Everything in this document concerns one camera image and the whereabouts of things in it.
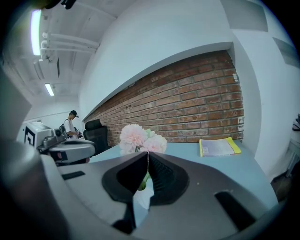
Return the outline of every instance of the white t-shirt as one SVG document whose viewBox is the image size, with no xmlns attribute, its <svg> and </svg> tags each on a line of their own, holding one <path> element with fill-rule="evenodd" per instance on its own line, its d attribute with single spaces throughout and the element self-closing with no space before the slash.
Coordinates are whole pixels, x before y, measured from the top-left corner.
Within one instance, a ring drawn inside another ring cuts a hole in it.
<svg viewBox="0 0 300 240">
<path fill-rule="evenodd" d="M 72 120 L 66 119 L 64 124 L 65 124 L 66 133 L 67 132 L 75 132 L 75 128 L 73 126 Z M 72 139 L 75 139 L 75 138 L 77 139 L 78 137 L 77 137 L 77 135 L 71 135 L 71 138 Z"/>
</svg>

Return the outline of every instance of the white ceiling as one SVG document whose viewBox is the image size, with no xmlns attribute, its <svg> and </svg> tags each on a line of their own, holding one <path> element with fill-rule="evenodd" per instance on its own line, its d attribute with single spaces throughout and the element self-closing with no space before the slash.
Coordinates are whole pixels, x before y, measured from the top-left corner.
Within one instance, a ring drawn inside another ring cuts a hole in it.
<svg viewBox="0 0 300 240">
<path fill-rule="evenodd" d="M 40 42 L 44 40 L 43 32 L 59 33 L 80 37 L 101 43 L 102 36 L 113 21 L 136 0 L 77 0 L 73 7 L 66 10 L 58 4 L 50 10 L 43 9 L 40 22 Z M 4 70 L 10 79 L 30 101 L 37 98 L 49 98 L 45 83 L 50 83 L 55 96 L 77 96 L 80 82 L 86 66 L 94 53 L 50 51 L 48 53 L 60 62 L 60 77 L 55 78 L 55 67 L 43 70 L 44 77 L 37 74 L 33 62 L 41 59 L 34 56 L 30 39 L 31 9 L 27 9 L 17 21 L 8 37 L 7 45 L 3 50 Z M 64 39 L 51 40 L 66 42 Z M 73 48 L 69 46 L 50 45 L 51 48 Z M 48 60 L 43 60 L 48 68 Z"/>
</svg>

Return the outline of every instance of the black cap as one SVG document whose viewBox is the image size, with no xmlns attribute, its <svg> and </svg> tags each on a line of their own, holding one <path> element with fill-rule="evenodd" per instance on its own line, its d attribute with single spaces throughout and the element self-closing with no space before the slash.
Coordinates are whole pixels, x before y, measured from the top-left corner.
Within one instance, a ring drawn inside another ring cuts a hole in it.
<svg viewBox="0 0 300 240">
<path fill-rule="evenodd" d="M 78 116 L 77 116 L 77 112 L 76 112 L 75 110 L 72 110 L 72 111 L 70 112 L 70 114 L 73 114 L 75 117 L 78 117 Z"/>
</svg>

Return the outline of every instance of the flower bouquet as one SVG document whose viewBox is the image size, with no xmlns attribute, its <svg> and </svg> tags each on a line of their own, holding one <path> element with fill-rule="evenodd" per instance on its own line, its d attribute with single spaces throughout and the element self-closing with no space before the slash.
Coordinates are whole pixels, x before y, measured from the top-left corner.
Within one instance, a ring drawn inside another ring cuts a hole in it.
<svg viewBox="0 0 300 240">
<path fill-rule="evenodd" d="M 138 124 L 125 126 L 120 134 L 121 155 L 134 152 L 159 152 L 164 153 L 167 148 L 167 140 L 155 134 L 151 129 L 143 129 Z M 147 179 L 150 177 L 147 172 L 138 190 L 144 190 Z"/>
</svg>

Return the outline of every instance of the red brick wall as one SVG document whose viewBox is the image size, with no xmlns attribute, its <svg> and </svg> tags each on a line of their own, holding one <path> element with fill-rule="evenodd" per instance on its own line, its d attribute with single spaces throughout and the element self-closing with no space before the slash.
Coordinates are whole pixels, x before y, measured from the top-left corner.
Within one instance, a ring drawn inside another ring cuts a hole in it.
<svg viewBox="0 0 300 240">
<path fill-rule="evenodd" d="M 226 51 L 210 52 L 161 68 L 119 92 L 85 122 L 100 119 L 108 143 L 122 128 L 138 123 L 168 142 L 243 137 L 243 104 L 235 68 Z"/>
</svg>

